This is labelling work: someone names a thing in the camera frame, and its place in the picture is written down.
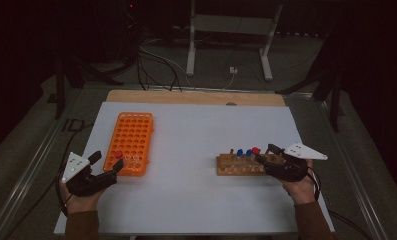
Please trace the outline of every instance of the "forearm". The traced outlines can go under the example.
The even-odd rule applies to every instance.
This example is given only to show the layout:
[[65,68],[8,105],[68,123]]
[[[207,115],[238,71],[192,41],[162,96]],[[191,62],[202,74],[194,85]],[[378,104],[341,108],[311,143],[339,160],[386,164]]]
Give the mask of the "forearm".
[[302,240],[337,239],[330,231],[319,203],[295,205],[295,218]]
[[67,217],[66,240],[99,240],[98,211],[69,214]]

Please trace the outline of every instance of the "red object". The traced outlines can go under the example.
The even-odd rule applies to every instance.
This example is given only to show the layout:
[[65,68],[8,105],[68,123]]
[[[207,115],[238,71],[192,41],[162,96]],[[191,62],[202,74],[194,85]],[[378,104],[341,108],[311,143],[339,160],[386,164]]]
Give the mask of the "red object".
[[261,149],[257,148],[257,147],[253,147],[251,150],[252,154],[260,154],[260,151],[261,151]]
[[120,158],[123,157],[123,152],[122,152],[122,151],[117,151],[117,152],[114,154],[114,156],[115,156],[117,159],[120,159]]

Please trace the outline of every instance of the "person's left hand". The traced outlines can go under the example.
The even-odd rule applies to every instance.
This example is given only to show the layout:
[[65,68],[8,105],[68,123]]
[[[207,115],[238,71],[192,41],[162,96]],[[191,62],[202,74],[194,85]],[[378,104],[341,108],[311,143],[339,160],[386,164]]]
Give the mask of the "person's left hand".
[[104,190],[94,193],[91,196],[86,197],[77,197],[68,192],[68,188],[65,183],[60,182],[60,189],[63,195],[63,199],[70,198],[67,203],[67,212],[68,214],[77,213],[77,212],[87,212],[87,211],[96,211],[98,207],[98,200],[101,195],[104,193]]

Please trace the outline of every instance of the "gray floor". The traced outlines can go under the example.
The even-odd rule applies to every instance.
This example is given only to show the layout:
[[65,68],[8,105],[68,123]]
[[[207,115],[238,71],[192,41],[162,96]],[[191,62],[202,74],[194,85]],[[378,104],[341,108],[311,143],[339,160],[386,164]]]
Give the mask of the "gray floor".
[[[253,39],[247,44],[235,47],[204,48],[198,42],[195,75],[186,78],[184,70],[187,59],[187,40],[166,43],[149,39],[142,44],[143,50],[170,61],[179,75],[182,90],[205,91],[253,91],[273,92],[289,87],[303,80],[323,44],[320,39],[308,37],[275,37],[269,52],[269,61],[274,80],[263,79],[259,63],[258,48],[264,39]],[[159,83],[169,86],[174,74],[164,64],[142,59],[144,69]],[[114,64],[97,65],[101,70]],[[232,80],[228,67],[234,66],[238,74]],[[136,68],[115,77],[124,86],[114,87],[93,79],[88,79],[83,89],[71,89],[67,84],[67,108],[60,119],[54,119],[56,106],[46,103],[49,94],[55,92],[55,79],[43,83],[44,95],[31,111],[8,135],[0,146],[0,221],[1,237],[5,231],[16,225],[35,200],[52,182],[59,162],[69,142],[71,132],[61,131],[66,119],[84,120],[93,124],[101,102],[105,101],[112,89],[141,89]],[[141,74],[145,83],[145,74]],[[164,90],[148,79],[150,88]],[[358,118],[345,92],[341,95],[341,116],[339,133],[327,124],[325,103],[314,102],[309,98],[316,85],[310,85],[290,96],[285,96],[291,108],[303,143],[315,146],[326,153],[329,160],[315,165],[323,181],[323,195],[328,209],[350,219],[374,239],[397,239],[397,187],[393,183],[376,147]],[[69,145],[69,151],[82,152],[91,128],[77,134]],[[29,164],[36,174],[31,181],[19,182]],[[13,188],[25,187],[23,192],[11,195]],[[9,239],[62,239],[53,234],[59,215],[58,201],[54,188],[34,208],[31,214],[15,229]],[[349,225],[332,217],[336,234],[340,239],[364,239]],[[183,239],[192,236],[153,236],[152,239]],[[267,236],[213,236],[214,239],[267,239]],[[102,239],[128,239],[127,236],[102,236]],[[272,239],[297,239],[295,235],[277,235]]]

